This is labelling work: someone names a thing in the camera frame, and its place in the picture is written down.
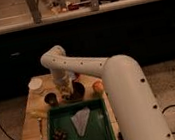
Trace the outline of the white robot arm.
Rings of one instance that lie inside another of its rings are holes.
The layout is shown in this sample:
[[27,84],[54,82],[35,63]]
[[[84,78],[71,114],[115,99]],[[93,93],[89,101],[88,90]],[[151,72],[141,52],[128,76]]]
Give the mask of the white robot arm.
[[124,140],[174,140],[142,68],[132,57],[67,57],[56,45],[40,60],[52,74],[67,70],[102,78]]

